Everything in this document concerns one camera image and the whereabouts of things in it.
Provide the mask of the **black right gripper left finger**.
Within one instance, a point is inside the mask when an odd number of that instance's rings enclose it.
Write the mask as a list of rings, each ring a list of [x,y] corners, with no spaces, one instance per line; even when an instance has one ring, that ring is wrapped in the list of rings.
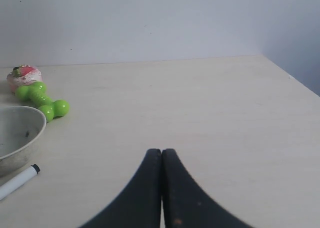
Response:
[[[142,163],[119,195],[83,228],[159,228],[162,152],[147,150]]]

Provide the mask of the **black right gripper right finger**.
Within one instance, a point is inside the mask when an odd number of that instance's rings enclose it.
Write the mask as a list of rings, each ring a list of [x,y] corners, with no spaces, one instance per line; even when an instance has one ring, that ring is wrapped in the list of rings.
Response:
[[[162,172],[162,203],[167,228],[251,227],[205,193],[174,149],[163,150]]]

